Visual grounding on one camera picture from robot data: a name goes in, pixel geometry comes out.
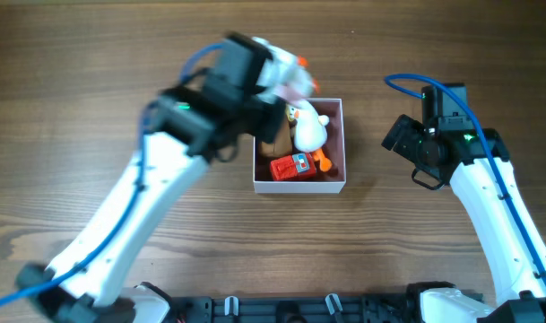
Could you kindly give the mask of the brown plush toy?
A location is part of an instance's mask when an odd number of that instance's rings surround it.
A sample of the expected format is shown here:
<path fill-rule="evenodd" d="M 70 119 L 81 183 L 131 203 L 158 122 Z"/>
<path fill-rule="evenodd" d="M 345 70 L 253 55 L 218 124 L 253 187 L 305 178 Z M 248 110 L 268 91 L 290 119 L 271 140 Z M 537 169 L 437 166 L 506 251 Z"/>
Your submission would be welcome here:
<path fill-rule="evenodd" d="M 290 136 L 290 123 L 287 118 L 282 121 L 281 128 L 271 144 L 260 142 L 258 152 L 271 159 L 281 158 L 292 152 L 292 141 Z"/>

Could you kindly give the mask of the pink pig toy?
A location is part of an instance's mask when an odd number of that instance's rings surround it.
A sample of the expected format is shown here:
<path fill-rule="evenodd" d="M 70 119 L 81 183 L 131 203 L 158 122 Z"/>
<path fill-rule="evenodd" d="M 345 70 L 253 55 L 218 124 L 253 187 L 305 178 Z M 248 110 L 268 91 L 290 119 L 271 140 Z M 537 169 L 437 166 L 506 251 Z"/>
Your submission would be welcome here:
<path fill-rule="evenodd" d="M 273 94 L 288 103 L 307 100 L 318 90 L 316 80 L 303 65 L 301 57 L 289 54 L 280 62 L 280 72 Z"/>

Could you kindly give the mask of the white plush duck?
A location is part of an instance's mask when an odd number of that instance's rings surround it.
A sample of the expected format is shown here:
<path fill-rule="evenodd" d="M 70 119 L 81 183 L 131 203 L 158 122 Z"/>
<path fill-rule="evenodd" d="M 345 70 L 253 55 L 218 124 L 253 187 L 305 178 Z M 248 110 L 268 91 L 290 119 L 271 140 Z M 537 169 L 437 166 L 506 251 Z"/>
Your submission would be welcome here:
<path fill-rule="evenodd" d="M 294 148 L 302 153 L 309 153 L 314 162 L 319 163 L 322 172 L 328 172 L 333 164 L 325 156 L 323 147 L 328 139 L 326 126 L 330 119 L 319 115 L 308 100 L 298 100 L 288 104 L 286 115 L 294 124 L 291 134 Z"/>

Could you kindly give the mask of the red toy truck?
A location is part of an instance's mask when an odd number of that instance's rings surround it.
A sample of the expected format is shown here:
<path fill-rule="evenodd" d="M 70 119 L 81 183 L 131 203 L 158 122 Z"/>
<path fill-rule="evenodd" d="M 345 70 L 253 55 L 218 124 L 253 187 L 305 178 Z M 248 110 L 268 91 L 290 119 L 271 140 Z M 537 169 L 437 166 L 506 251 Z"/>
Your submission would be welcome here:
<path fill-rule="evenodd" d="M 270 162 L 274 181 L 303 181 L 316 175 L 316 165 L 309 153 L 295 153 Z"/>

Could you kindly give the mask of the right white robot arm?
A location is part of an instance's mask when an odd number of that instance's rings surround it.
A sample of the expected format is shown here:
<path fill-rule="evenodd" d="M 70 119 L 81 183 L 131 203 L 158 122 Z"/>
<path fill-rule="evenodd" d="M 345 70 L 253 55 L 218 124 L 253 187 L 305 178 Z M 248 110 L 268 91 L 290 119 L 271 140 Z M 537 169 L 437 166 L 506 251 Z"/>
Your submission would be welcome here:
<path fill-rule="evenodd" d="M 411 162 L 414 172 L 452 188 L 468 213 L 488 261 L 496 306 L 444 282 L 411 284 L 407 318 L 414 322 L 546 322 L 546 245 L 518 190 L 502 137 L 484 128 L 467 103 L 462 83 L 418 74 L 385 78 L 425 85 L 415 93 L 422 119 L 401 115 L 383 147 Z"/>

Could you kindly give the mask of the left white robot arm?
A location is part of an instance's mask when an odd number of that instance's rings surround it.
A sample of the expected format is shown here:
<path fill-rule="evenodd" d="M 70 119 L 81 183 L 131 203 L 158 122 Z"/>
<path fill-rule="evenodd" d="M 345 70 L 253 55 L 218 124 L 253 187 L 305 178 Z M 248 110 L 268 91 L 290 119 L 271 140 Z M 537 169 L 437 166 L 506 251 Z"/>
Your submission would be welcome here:
<path fill-rule="evenodd" d="M 88 225 L 49 264 L 29 263 L 18 294 L 52 322 L 165 322 L 172 299 L 124 286 L 129 269 L 174 203 L 240 135 L 275 138 L 289 98 L 281 86 L 163 91 L 144 111 L 138 148 Z"/>

